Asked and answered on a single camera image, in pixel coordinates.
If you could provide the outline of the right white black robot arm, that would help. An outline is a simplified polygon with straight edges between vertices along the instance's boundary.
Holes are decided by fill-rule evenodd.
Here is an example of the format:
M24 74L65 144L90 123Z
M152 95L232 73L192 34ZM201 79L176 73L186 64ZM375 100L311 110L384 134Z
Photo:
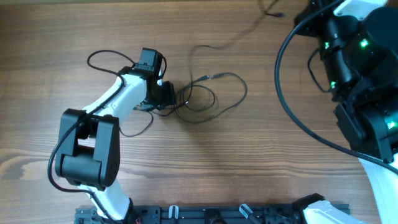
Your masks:
M373 189L380 219L397 222L397 9L387 1L310 1L294 20L318 40L337 125Z

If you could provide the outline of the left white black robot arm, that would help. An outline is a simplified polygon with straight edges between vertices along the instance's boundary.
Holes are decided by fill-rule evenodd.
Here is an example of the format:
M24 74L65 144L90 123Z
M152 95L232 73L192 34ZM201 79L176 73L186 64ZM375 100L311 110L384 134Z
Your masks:
M87 194L96 209L92 219L98 223L142 223L117 180L120 124L134 108L150 112L175 104L173 84L162 81L166 68L160 52L144 48L138 62L115 74L104 95L81 110L62 114L47 178L59 191Z

